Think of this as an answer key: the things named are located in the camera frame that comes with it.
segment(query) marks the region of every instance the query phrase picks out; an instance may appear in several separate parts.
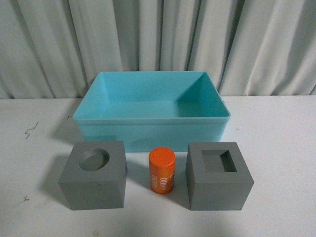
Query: cube with square hole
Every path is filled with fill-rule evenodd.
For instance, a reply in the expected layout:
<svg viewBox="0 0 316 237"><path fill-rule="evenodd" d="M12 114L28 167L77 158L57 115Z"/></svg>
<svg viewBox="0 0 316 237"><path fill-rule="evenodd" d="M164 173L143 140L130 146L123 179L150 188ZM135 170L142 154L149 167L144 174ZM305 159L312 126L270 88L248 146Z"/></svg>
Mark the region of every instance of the cube with square hole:
<svg viewBox="0 0 316 237"><path fill-rule="evenodd" d="M191 210L241 210L254 184L235 142L190 143L186 176Z"/></svg>

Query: black mark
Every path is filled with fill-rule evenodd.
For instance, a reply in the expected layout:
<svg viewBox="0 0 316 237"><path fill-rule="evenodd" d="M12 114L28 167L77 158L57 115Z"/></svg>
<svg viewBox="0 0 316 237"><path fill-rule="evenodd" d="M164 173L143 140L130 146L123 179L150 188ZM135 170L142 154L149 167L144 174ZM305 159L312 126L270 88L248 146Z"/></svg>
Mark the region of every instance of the black mark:
<svg viewBox="0 0 316 237"><path fill-rule="evenodd" d="M36 125L35 125L33 128L29 128L28 130L26 130L25 134L28 135L28 136L26 137L26 139L28 139L29 136L31 135L31 134L29 133L29 131L30 131L30 130L34 130L34 129L36 128L36 126L38 125L38 123L39 123L39 122L37 122Z"/></svg>
<svg viewBox="0 0 316 237"><path fill-rule="evenodd" d="M99 232L98 231L94 231L92 234L93 234L94 237L98 237L99 236Z"/></svg>

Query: circular hole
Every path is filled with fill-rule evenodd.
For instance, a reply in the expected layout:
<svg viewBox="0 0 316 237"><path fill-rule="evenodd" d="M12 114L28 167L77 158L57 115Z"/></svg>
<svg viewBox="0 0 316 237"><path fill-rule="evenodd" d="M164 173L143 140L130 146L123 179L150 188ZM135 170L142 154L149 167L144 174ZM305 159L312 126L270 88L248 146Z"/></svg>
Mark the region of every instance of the circular hole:
<svg viewBox="0 0 316 237"><path fill-rule="evenodd" d="M94 171L104 167L110 159L107 151L102 149L94 149L83 153L83 157L79 163L79 167L86 171Z"/></svg>

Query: square hole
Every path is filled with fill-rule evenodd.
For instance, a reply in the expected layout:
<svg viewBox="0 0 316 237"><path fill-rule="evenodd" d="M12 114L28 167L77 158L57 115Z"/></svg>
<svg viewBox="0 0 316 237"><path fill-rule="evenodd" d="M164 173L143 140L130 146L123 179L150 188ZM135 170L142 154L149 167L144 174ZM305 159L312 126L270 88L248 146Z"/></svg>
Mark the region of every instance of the square hole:
<svg viewBox="0 0 316 237"><path fill-rule="evenodd" d="M229 150L202 150L206 172L237 172Z"/></svg>

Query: cube with circular hole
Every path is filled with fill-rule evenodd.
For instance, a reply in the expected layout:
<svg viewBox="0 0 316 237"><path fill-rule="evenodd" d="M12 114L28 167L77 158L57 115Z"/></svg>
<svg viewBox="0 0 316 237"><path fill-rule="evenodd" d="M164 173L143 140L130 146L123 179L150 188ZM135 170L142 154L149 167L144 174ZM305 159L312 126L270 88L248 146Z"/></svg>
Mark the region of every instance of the cube with circular hole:
<svg viewBox="0 0 316 237"><path fill-rule="evenodd" d="M123 208L126 174L122 141L78 142L58 183L71 210Z"/></svg>

